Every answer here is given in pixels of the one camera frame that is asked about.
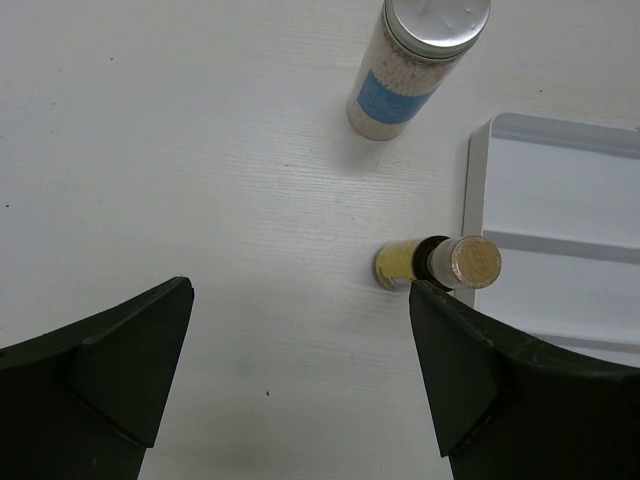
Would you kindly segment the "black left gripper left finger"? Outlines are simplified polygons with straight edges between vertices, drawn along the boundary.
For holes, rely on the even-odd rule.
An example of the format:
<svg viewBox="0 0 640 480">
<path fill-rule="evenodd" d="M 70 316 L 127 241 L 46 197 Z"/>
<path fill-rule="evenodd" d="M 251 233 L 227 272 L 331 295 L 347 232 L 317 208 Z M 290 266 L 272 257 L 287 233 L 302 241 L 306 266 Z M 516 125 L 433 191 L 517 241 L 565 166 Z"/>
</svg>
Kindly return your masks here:
<svg viewBox="0 0 640 480">
<path fill-rule="evenodd" d="M 171 278 L 1 351 L 4 479 L 135 479 L 153 448 L 194 289 Z"/>
</svg>

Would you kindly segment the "small yellow-label bottle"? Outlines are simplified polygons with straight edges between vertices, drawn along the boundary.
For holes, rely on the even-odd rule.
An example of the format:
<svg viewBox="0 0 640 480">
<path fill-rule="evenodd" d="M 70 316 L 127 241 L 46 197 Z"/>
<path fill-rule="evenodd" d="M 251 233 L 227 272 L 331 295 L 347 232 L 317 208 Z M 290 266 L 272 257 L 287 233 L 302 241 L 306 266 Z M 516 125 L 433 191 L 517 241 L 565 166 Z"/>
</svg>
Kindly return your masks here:
<svg viewBox="0 0 640 480">
<path fill-rule="evenodd" d="M 477 235 L 452 238 L 429 236 L 391 241 L 373 260 L 378 283 L 390 291 L 404 291 L 415 281 L 427 281 L 451 292 L 492 285 L 502 270 L 499 248 Z"/>
</svg>

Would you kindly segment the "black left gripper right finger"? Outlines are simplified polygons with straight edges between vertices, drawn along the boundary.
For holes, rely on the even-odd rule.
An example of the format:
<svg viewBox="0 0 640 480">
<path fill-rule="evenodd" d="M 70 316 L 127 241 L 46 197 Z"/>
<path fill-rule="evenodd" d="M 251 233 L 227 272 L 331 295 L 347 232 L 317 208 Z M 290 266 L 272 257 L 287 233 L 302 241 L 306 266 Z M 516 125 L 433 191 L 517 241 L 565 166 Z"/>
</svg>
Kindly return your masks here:
<svg viewBox="0 0 640 480">
<path fill-rule="evenodd" d="M 410 320 L 457 479 L 635 479 L 639 371 L 540 340 L 426 281 Z"/>
</svg>

